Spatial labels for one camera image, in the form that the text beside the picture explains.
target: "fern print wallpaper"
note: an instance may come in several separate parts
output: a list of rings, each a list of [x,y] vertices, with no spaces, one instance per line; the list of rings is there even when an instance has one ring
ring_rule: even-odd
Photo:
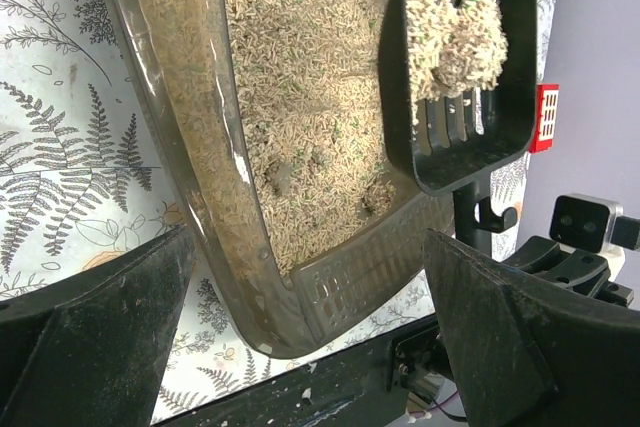
[[[541,57],[554,0],[540,0]],[[96,268],[182,221],[103,0],[0,0],[0,300]],[[521,206],[525,157],[493,176]],[[517,232],[495,236],[503,258]],[[424,276],[319,352],[272,361],[233,332],[198,268],[154,422],[433,312]]]

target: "gray litter box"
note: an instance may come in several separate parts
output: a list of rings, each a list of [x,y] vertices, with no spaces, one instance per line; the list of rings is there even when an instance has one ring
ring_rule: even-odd
[[[421,270],[427,228],[453,232],[451,197],[429,197],[398,175],[396,202],[386,215],[281,277],[249,167],[224,0],[172,4],[170,15],[184,16],[172,25],[193,41],[192,53],[180,54],[195,57],[188,77],[171,60],[184,58],[173,57],[178,53],[167,44],[174,32],[166,30],[169,9],[161,0],[106,1],[176,197],[216,292],[250,347],[274,358],[295,358],[326,345]],[[191,82],[195,87],[189,89]],[[186,111],[184,102],[194,99]],[[185,128],[190,137],[183,136]],[[209,149],[206,165],[192,162],[203,146]]]

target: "black litter scoop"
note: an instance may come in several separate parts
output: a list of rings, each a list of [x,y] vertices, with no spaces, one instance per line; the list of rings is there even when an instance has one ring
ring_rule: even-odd
[[[460,2],[452,1],[454,6]],[[517,221],[513,209],[502,217],[491,211],[489,176],[521,156],[535,130],[537,2],[498,2],[509,43],[498,86],[493,91],[465,92],[457,98],[419,101],[415,126],[405,0],[389,0],[378,51],[389,160],[430,195],[456,191],[456,219],[473,219],[468,209],[473,211],[479,205],[475,227],[485,234],[502,232]],[[471,238],[475,234],[469,237],[458,232],[458,226],[456,232],[465,243],[478,244],[477,238]]]

